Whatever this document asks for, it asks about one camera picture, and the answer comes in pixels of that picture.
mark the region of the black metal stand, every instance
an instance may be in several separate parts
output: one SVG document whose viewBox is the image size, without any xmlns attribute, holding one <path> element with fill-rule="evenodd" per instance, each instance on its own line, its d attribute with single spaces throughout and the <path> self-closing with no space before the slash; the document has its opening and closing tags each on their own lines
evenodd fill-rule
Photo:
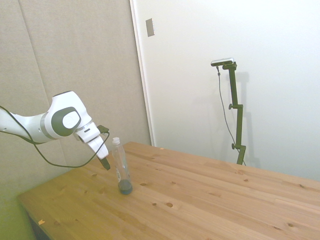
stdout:
<svg viewBox="0 0 320 240">
<path fill-rule="evenodd" d="M 239 155 L 236 163 L 242 165 L 244 162 L 246 146 L 241 145 L 244 106 L 242 104 L 238 104 L 236 74 L 235 74 L 235 70 L 237 69 L 237 63 L 233 62 L 231 64 L 223 65 L 222 69 L 229 70 L 231 97 L 232 97 L 232 104 L 229 105 L 229 110 L 237 109 L 235 144 L 232 143 L 231 146 L 232 146 L 232 149 L 239 150 Z"/>
</svg>

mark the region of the plastic bottle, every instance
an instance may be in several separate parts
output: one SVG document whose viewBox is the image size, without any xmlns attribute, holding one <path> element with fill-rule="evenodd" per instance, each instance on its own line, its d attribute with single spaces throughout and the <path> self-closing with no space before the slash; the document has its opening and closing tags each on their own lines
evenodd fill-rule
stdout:
<svg viewBox="0 0 320 240">
<path fill-rule="evenodd" d="M 132 192 L 133 188 L 130 180 L 130 173 L 124 147 L 120 143 L 120 139 L 118 137 L 113 138 L 112 144 L 112 156 L 115 162 L 119 190 L 122 194 L 129 194 Z"/>
</svg>

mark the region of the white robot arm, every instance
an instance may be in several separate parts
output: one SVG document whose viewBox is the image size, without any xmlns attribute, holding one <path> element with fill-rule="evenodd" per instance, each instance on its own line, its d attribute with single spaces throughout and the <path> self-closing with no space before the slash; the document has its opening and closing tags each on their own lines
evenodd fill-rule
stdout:
<svg viewBox="0 0 320 240">
<path fill-rule="evenodd" d="M 31 138 L 11 115 L 29 132 Z M 90 146 L 108 170 L 110 166 L 106 156 L 109 152 L 100 136 L 103 133 L 101 129 L 108 131 L 103 126 L 95 125 L 85 105 L 73 91 L 53 96 L 49 110 L 36 116 L 20 116 L 0 108 L 0 132 L 19 136 L 35 145 L 74 134 Z"/>
</svg>

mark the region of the wood grain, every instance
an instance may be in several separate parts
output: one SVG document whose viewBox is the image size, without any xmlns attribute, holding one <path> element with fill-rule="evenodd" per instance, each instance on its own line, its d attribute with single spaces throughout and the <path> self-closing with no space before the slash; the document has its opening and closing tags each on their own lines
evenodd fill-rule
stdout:
<svg viewBox="0 0 320 240">
<path fill-rule="evenodd" d="M 133 191 L 110 155 L 18 198 L 55 240 L 319 240 L 320 182 L 135 142 Z"/>
</svg>

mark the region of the black cable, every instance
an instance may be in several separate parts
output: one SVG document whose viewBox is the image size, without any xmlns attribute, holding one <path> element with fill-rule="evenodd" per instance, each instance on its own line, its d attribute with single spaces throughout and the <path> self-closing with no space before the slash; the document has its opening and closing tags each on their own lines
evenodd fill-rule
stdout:
<svg viewBox="0 0 320 240">
<path fill-rule="evenodd" d="M 86 162 L 86 163 L 84 163 L 84 164 L 82 164 L 82 165 L 79 165 L 79 166 L 68 166 L 68 165 L 59 165 L 59 164 L 55 164 L 55 163 L 52 163 L 52 162 L 50 162 L 49 160 L 47 160 L 46 158 L 45 158 L 45 156 L 41 153 L 41 151 L 39 150 L 39 148 L 37 147 L 37 143 L 33 140 L 33 138 L 32 138 L 32 136 L 30 135 L 30 133 L 28 132 L 28 130 L 11 114 L 11 112 L 9 112 L 5 107 L 3 107 L 3 106 L 1 106 L 0 105 L 0 108 L 1 109 L 3 109 L 4 111 L 6 111 L 8 114 L 9 114 L 9 116 L 20 126 L 20 127 L 22 127 L 23 128 L 23 130 L 26 132 L 26 134 L 29 136 L 29 138 L 30 138 L 30 141 L 27 141 L 28 143 L 31 143 L 34 147 L 35 147 L 35 149 L 37 150 L 37 152 L 41 155 L 41 157 L 48 163 L 48 164 L 50 164 L 50 165 L 52 165 L 52 166 L 56 166 L 56 167 L 61 167 L 61 168 L 81 168 L 81 167 L 83 167 L 83 166 L 85 166 L 85 165 L 87 165 L 88 163 L 90 163 L 90 161 L 97 155 L 97 153 L 99 152 L 99 150 L 102 148 L 102 146 L 105 144 L 105 142 L 107 141 L 107 139 L 109 138 L 109 136 L 110 136 L 110 133 L 109 132 L 106 132 L 107 134 L 108 134 L 108 136 L 106 137 L 106 139 L 103 141 L 103 143 L 101 144 L 101 146 L 98 148 L 98 150 L 94 153 L 94 155 Z"/>
<path fill-rule="evenodd" d="M 230 136 L 232 138 L 232 141 L 233 141 L 233 144 L 236 145 L 236 142 L 235 142 L 235 139 L 234 139 L 234 136 L 232 135 L 231 131 L 230 131 L 230 128 L 229 128 L 229 125 L 228 125 L 228 122 L 227 122 L 227 118 L 226 118 L 226 111 L 225 111 L 225 105 L 224 105 L 224 101 L 222 100 L 222 94 L 221 94 L 221 81 L 220 81 L 220 71 L 219 71 L 219 67 L 216 66 L 216 69 L 218 70 L 218 77 L 219 77 L 219 93 L 220 93 L 220 99 L 221 99 L 221 103 L 222 103 L 222 109 L 223 109 L 223 115 L 224 115 L 224 121 L 225 121 L 225 124 L 226 124 L 226 127 L 228 128 L 228 131 L 230 133 Z"/>
</svg>

